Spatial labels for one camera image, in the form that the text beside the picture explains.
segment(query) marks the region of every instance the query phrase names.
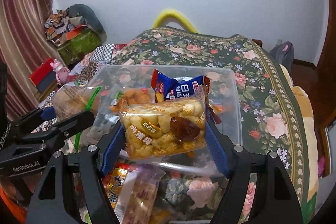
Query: yellow cloth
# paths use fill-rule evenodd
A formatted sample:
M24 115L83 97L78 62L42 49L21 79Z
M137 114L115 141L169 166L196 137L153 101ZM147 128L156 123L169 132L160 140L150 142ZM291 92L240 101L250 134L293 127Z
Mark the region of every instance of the yellow cloth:
M314 131L314 115L313 109L308 98L308 95L305 91L299 86L293 86L289 73L286 68L282 65L281 69L283 74L286 77L286 80L300 106L303 125L307 139L308 146L308 161L309 161L309 190L307 202L311 200L314 194L317 192L319 187L319 178L318 178L318 151L317 151L317 141Z

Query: orange fabric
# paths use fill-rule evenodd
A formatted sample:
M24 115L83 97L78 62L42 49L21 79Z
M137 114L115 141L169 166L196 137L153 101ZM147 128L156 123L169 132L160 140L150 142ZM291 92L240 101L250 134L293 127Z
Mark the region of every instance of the orange fabric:
M26 215L27 215L27 211L14 204L5 194L5 192L0 189L0 197L2 198L3 202L6 204L6 206L8 207L8 209L10 210L10 212L15 216L15 218L21 223L24 224L26 221Z

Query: green string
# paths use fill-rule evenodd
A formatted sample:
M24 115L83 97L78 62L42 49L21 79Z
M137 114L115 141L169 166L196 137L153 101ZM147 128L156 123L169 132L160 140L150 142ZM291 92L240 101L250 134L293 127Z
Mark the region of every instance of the green string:
M95 92L91 96L91 99L87 103L87 106L86 106L85 110L91 111L91 107L92 107L93 101L95 100L95 97L96 97L96 95L98 94L98 92L100 90L101 90L101 86L97 87L97 89L95 90ZM74 147L76 148L77 152L78 152L78 146L79 146L79 140L81 138L81 134L82 134L82 132L79 132L79 133L76 134L76 139L75 139Z

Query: blue gripper pad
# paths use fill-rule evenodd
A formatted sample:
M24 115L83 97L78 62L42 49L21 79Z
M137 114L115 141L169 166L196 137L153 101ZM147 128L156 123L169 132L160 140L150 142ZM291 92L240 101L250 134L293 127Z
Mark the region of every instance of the blue gripper pad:
M224 152L214 131L211 129L208 123L206 123L205 140L218 171L221 172L223 175L228 176L228 174L230 173L230 169L228 166L227 154ZM110 145L104 153L104 164L101 167L100 171L105 176L113 170L120 150L123 148L125 142L125 131L123 127L120 126Z
M125 130L122 126L119 127L118 131L114 135L109 147L104 153L104 163L100 171L103 175L107 175L114 168L115 163L117 162L120 150L123 148L126 143Z
M205 141L208 145L209 151L211 153L213 161L215 162L217 170L224 176L228 177L230 173L230 169L228 166L228 156L224 152L208 122L206 122L205 125Z
M43 112L41 114L41 118L45 121L50 121L52 119L56 118L56 113L54 110L54 107L47 107L45 109L43 109Z

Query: pile of clothes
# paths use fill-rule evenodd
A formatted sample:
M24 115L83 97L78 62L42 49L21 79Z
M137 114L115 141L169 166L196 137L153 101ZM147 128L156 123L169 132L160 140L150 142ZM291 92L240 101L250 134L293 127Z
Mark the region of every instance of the pile of clothes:
M44 24L47 40L61 47L65 42L79 35L83 28L98 33L104 31L94 11L83 4L75 4L66 10L57 10Z

